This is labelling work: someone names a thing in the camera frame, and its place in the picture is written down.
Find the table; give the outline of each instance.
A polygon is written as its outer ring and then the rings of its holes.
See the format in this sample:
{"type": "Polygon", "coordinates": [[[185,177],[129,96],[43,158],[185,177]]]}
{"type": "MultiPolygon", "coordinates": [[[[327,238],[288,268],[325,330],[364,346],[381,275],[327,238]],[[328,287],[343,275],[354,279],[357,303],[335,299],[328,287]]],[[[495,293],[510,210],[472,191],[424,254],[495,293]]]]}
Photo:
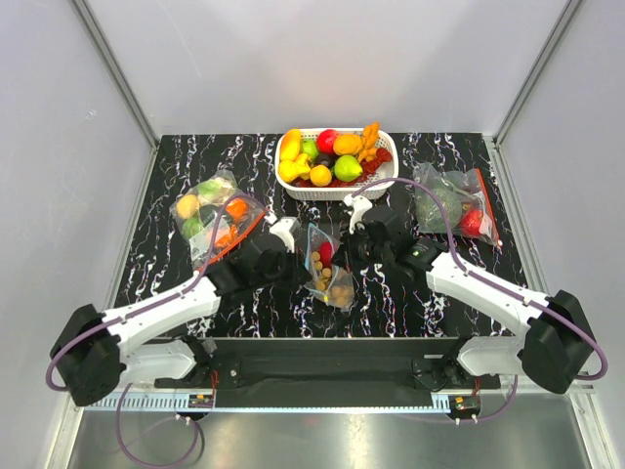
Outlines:
{"type": "MultiPolygon", "coordinates": [[[[432,162],[439,170],[479,168],[486,183],[501,248],[457,237],[467,260],[499,277],[525,286],[525,276],[497,181],[481,134],[391,134],[399,160],[399,176],[412,177],[415,164],[432,162]]],[[[340,202],[296,201],[274,176],[274,152],[280,135],[178,135],[163,137],[151,172],[115,306],[144,300],[181,283],[191,275],[188,246],[178,233],[170,206],[176,197],[228,169],[240,188],[280,216],[295,216],[305,226],[316,223],[339,238],[349,215],[340,202]]],[[[395,184],[375,203],[406,214],[418,233],[413,190],[395,184]]],[[[190,334],[205,337],[431,337],[506,334],[500,324],[454,299],[431,291],[391,285],[370,268],[356,273],[355,300],[345,314],[313,300],[306,288],[288,297],[258,290],[253,302],[212,318],[187,324],[190,334]]]]}

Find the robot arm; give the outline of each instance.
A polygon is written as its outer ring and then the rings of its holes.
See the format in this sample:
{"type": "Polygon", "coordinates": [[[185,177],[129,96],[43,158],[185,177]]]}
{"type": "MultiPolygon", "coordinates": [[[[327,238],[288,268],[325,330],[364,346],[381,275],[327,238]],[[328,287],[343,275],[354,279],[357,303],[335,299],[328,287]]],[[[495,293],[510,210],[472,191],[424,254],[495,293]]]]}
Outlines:
{"type": "Polygon", "coordinates": [[[199,384],[208,375],[210,350],[192,338],[147,344],[190,320],[215,315],[220,306],[239,304],[263,286],[291,291],[310,279],[294,250],[293,218],[281,219],[268,234],[255,234],[226,258],[168,291],[130,306],[99,313],[93,305],[74,312],[50,356],[96,326],[113,322],[64,355],[57,369],[77,405],[90,405],[120,384],[157,380],[172,387],[199,384]],[[139,310],[148,314],[133,315],[139,310]]]}
{"type": "Polygon", "coordinates": [[[347,257],[348,264],[356,266],[380,263],[396,275],[414,281],[417,287],[427,286],[462,301],[515,334],[460,338],[442,359],[415,361],[413,371],[422,382],[429,383],[427,387],[437,389],[447,382],[460,386],[469,376],[524,374],[548,391],[566,392],[593,349],[568,327],[529,303],[550,308],[593,337],[574,296],[560,291],[550,298],[489,274],[462,258],[460,262],[466,270],[461,269],[447,246],[427,237],[413,238],[403,220],[389,207],[370,208],[370,202],[361,197],[348,202],[354,206],[351,232],[343,239],[335,262],[345,262],[347,257]],[[482,279],[471,275],[471,270],[482,279]],[[505,290],[514,291],[522,301],[505,290]]]}

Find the orange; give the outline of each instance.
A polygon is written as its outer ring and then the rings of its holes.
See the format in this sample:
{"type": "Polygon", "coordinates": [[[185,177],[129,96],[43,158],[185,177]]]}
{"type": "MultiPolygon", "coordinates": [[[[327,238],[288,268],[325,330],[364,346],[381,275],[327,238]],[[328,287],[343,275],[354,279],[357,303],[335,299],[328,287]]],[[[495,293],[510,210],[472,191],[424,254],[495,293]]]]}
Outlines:
{"type": "Polygon", "coordinates": [[[309,176],[311,182],[318,188],[323,188],[332,182],[332,173],[322,164],[316,165],[309,176]]]}

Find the bag of fruit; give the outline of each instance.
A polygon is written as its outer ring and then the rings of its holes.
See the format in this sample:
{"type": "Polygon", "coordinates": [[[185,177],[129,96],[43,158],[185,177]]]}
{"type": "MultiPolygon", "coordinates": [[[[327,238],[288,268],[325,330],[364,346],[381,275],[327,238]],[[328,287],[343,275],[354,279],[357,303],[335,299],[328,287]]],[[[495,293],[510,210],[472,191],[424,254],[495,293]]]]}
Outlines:
{"type": "MultiPolygon", "coordinates": [[[[218,171],[208,181],[180,195],[169,208],[181,235],[188,243],[194,269],[202,266],[208,254],[215,220],[229,197],[243,193],[236,188],[230,171],[218,171]]],[[[265,210],[242,198],[232,200],[219,224],[211,262],[215,262],[241,242],[263,219],[265,210]]]]}
{"type": "MultiPolygon", "coordinates": [[[[455,235],[501,245],[479,169],[472,169],[467,173],[462,171],[439,173],[431,163],[419,163],[412,176],[417,183],[424,185],[440,199],[455,235]]],[[[415,201],[419,231],[445,233],[442,215],[434,200],[425,191],[417,189],[415,201]]]]}
{"type": "Polygon", "coordinates": [[[324,233],[316,225],[309,225],[305,266],[312,275],[306,288],[312,296],[326,305],[347,311],[354,302],[352,274],[332,265],[332,256],[339,241],[324,233]]]}

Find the white plastic basket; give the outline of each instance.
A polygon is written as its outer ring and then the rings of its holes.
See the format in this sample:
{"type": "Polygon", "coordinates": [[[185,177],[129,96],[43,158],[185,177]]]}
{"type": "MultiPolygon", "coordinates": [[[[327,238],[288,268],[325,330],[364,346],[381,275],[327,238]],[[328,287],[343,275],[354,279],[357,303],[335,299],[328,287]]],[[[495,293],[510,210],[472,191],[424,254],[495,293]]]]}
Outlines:
{"type": "MultiPolygon", "coordinates": [[[[302,139],[316,140],[321,132],[326,129],[300,129],[302,132],[302,139]]],[[[358,134],[362,135],[363,129],[333,129],[339,134],[358,134]]],[[[365,183],[357,183],[349,188],[296,188],[290,184],[285,183],[280,178],[277,172],[277,167],[280,164],[280,148],[282,147],[282,137],[277,143],[275,149],[275,178],[286,189],[287,193],[297,200],[343,200],[348,194],[355,192],[358,188],[365,186],[373,181],[378,181],[384,178],[396,178],[399,174],[399,161],[397,158],[397,149],[395,142],[389,134],[383,131],[378,132],[378,141],[375,146],[378,148],[387,149],[393,155],[393,161],[382,163],[375,174],[371,175],[365,183]]],[[[372,189],[367,189],[362,195],[367,198],[375,199],[384,195],[384,192],[393,185],[393,181],[390,181],[380,186],[376,186],[372,189]]]]}

